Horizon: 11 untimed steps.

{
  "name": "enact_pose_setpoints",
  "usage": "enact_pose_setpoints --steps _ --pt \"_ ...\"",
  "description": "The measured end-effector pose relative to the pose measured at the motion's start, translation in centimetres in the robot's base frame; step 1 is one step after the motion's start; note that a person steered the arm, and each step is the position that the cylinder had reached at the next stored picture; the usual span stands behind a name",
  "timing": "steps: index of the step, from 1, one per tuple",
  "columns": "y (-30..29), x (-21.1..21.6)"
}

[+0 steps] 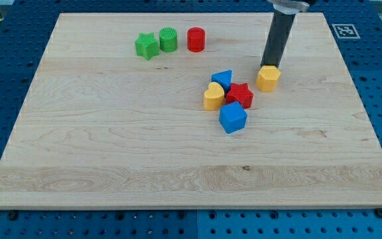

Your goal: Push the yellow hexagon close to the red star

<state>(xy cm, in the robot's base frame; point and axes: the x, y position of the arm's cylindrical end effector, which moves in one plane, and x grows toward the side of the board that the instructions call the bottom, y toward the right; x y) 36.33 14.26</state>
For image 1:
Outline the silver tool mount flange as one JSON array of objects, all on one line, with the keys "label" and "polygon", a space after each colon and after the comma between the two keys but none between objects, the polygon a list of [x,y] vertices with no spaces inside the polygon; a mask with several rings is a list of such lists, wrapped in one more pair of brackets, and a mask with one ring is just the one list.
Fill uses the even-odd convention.
[{"label": "silver tool mount flange", "polygon": [[294,15],[299,12],[307,12],[310,4],[305,1],[291,0],[267,0],[273,4],[273,8],[285,15]]}]

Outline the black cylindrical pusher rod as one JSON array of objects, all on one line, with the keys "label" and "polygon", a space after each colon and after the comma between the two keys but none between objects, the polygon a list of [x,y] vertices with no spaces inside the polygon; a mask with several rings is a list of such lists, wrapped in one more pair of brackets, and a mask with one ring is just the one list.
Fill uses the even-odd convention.
[{"label": "black cylindrical pusher rod", "polygon": [[279,67],[294,18],[295,14],[287,15],[278,10],[274,11],[261,59],[261,66]]}]

